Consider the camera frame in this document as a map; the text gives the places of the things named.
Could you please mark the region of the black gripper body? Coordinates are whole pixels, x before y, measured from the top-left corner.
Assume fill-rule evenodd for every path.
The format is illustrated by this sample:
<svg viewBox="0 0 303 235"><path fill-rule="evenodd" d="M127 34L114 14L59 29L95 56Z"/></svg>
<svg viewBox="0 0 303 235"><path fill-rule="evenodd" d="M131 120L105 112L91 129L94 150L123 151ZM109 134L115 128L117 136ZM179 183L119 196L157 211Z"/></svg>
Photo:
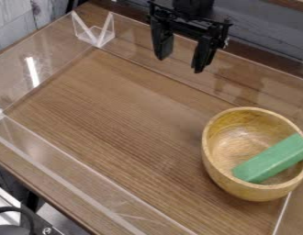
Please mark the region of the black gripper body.
<svg viewBox="0 0 303 235"><path fill-rule="evenodd" d="M226 43L233 24L227 17L214 14L213 4L214 0L149 0L149 26L154 17L169 24L173 33L178 32L193 39L206 35L217 43Z"/></svg>

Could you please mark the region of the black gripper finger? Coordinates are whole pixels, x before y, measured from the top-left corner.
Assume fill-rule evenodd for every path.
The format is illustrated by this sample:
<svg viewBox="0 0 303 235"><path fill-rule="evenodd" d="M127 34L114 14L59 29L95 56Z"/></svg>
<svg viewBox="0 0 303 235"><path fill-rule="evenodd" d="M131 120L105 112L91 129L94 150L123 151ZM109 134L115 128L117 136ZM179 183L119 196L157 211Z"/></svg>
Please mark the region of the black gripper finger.
<svg viewBox="0 0 303 235"><path fill-rule="evenodd" d="M194 70L195 73L201 73L203 71L203 67L210 64L215 54L215 50L215 41L209 36L201 36L198 38L190 63L190 68Z"/></svg>
<svg viewBox="0 0 303 235"><path fill-rule="evenodd" d="M150 34L155 57L162 61L173 52L174 34L166 22L150 18Z"/></svg>

